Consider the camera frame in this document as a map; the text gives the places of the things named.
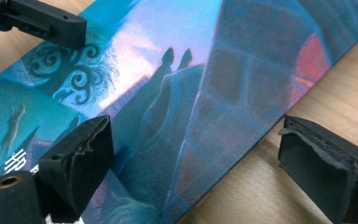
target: book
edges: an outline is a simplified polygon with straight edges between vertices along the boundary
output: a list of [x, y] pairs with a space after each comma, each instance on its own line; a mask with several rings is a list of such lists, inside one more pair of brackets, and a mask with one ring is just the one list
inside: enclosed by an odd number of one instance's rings
[[84, 223], [173, 223], [358, 41], [358, 0], [97, 0], [83, 49], [0, 74], [0, 175], [109, 114], [116, 162]]

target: wooden table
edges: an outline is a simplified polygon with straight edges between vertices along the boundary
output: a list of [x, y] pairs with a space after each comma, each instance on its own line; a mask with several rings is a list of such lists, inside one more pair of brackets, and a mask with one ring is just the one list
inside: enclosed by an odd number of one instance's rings
[[[77, 14], [91, 0], [50, 4]], [[0, 72], [40, 42], [17, 29], [0, 34]], [[304, 97], [289, 115], [316, 121], [358, 146], [358, 45]], [[329, 223], [296, 183], [278, 167], [278, 124], [182, 220], [183, 223]]]

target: wooden surface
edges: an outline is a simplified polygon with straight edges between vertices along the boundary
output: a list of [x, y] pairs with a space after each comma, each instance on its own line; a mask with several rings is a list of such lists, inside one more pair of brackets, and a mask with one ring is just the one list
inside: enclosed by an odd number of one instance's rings
[[[90, 0], [46, 0], [78, 13]], [[0, 33], [0, 72], [40, 40], [18, 32]], [[290, 115], [318, 122], [358, 146], [358, 45]], [[182, 223], [329, 223], [278, 166], [278, 124], [260, 145], [182, 220]]]

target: glossy blue cover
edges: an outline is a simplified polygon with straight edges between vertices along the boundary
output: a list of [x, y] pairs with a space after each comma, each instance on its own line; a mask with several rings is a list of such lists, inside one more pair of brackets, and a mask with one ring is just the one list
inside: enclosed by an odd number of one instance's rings
[[0, 74], [0, 175], [109, 114], [116, 163], [85, 223], [172, 223], [358, 41], [358, 0], [97, 0], [87, 45]]

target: wood grain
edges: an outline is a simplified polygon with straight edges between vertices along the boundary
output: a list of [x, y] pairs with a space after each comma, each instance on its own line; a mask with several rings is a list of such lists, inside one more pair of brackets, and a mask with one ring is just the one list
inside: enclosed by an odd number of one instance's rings
[[[77, 14], [90, 0], [47, 0]], [[18, 32], [0, 33], [0, 72], [40, 40]], [[358, 45], [290, 115], [316, 121], [358, 146]], [[329, 223], [296, 183], [278, 167], [278, 124], [180, 222], [182, 223]]]

